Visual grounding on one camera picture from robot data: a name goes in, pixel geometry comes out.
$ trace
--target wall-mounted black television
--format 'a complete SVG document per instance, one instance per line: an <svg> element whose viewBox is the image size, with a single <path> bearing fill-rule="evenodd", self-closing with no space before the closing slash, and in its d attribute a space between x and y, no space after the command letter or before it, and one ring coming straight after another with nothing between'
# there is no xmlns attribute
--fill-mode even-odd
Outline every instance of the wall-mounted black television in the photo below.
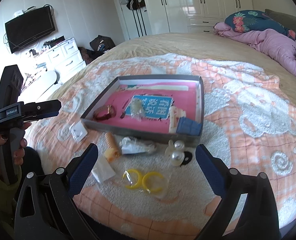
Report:
<svg viewBox="0 0 296 240"><path fill-rule="evenodd" d="M11 53L27 47L55 30L50 6L20 15L5 23Z"/></svg>

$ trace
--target small plastic packet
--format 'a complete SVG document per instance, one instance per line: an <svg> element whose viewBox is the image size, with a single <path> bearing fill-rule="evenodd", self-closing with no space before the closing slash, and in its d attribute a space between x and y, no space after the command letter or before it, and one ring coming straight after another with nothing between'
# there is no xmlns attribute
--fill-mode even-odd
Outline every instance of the small plastic packet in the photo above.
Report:
<svg viewBox="0 0 296 240"><path fill-rule="evenodd" d="M79 143L86 135L87 135L87 130L83 126L82 122L79 121L78 123L73 123L69 127L69 131L72 134L72 138Z"/></svg>
<svg viewBox="0 0 296 240"><path fill-rule="evenodd" d="M122 175L122 185L129 190L139 190L162 199L167 195L170 176L164 171L144 171L126 169Z"/></svg>
<svg viewBox="0 0 296 240"><path fill-rule="evenodd" d="M145 117L145 110L143 107L143 102L139 98L132 98L130 102L130 114L131 117L141 121Z"/></svg>
<svg viewBox="0 0 296 240"><path fill-rule="evenodd" d="M153 141L143 141L135 137L124 137L120 143L121 154L152 154L157 150Z"/></svg>
<svg viewBox="0 0 296 240"><path fill-rule="evenodd" d="M100 184L116 175L106 158L102 155L98 156L98 160L96 161L91 173Z"/></svg>

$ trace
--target drawer handle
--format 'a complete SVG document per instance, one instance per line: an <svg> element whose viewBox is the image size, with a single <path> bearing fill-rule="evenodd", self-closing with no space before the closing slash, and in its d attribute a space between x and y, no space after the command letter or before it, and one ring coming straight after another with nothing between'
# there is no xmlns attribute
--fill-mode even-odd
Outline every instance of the drawer handle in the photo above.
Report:
<svg viewBox="0 0 296 240"><path fill-rule="evenodd" d="M66 66L70 65L72 62L73 62L73 60L69 64L67 64Z"/></svg>

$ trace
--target spiral pattern on blanket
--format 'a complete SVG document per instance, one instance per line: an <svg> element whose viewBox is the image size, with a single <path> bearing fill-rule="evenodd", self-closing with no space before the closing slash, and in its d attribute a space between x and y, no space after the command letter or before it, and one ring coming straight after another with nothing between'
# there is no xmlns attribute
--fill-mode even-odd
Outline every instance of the spiral pattern on blanket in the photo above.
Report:
<svg viewBox="0 0 296 240"><path fill-rule="evenodd" d="M293 163L289 160L288 156L283 152L274 152L271 156L272 169L277 175L288 175L292 168Z"/></svg>

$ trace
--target yellow ring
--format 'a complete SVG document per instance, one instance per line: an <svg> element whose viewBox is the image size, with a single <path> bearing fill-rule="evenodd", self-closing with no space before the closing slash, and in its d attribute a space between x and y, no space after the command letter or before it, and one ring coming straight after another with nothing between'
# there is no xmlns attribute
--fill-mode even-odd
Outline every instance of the yellow ring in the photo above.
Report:
<svg viewBox="0 0 296 240"><path fill-rule="evenodd" d="M150 189L147 187L146 185L146 182L147 182L147 179L149 179L150 177L152 176L158 176L159 178L161 179L164 179L164 176L159 173L159 172L156 172L156 171L152 171L152 172L148 172L144 177L143 177L143 181L142 181L142 184L143 184L143 188L148 191L149 193L159 193L160 191L162 191L162 187L159 187L159 188L156 188L156 189Z"/></svg>
<svg viewBox="0 0 296 240"><path fill-rule="evenodd" d="M127 173L131 173L131 172L137 174L138 180L137 180L136 184L134 184L134 185L126 185L125 187L128 188L128 189L137 189L137 188L140 188L141 187L141 184L142 184L142 181L143 181L143 175L141 174L140 171L138 171L136 169L126 170L124 172L124 174L122 175L122 179L124 179L124 177L126 176Z"/></svg>

